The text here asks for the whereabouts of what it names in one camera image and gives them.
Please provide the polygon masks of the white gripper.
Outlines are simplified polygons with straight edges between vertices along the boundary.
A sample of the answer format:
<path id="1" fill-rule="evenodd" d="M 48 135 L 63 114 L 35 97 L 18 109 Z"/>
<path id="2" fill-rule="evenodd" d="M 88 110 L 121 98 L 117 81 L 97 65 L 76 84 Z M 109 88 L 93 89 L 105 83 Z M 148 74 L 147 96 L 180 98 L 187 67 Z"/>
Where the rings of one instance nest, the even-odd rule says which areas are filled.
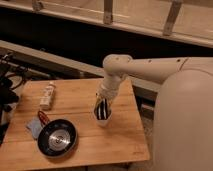
<path id="1" fill-rule="evenodd" d="M 123 79 L 116 75 L 105 75 L 97 91 L 97 101 L 94 113 L 97 120 L 107 120 L 110 110 L 107 100 L 113 100 L 119 91 Z"/>

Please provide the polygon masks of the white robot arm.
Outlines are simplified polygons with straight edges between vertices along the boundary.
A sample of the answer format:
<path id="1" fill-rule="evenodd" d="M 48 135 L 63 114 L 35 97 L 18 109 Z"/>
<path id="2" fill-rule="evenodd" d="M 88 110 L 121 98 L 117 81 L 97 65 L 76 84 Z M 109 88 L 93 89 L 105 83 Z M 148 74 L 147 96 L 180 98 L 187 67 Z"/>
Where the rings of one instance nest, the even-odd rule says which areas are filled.
<path id="1" fill-rule="evenodd" d="M 110 54 L 94 116 L 106 124 L 128 76 L 161 85 L 154 109 L 153 171 L 213 171 L 213 57 L 134 59 Z"/>

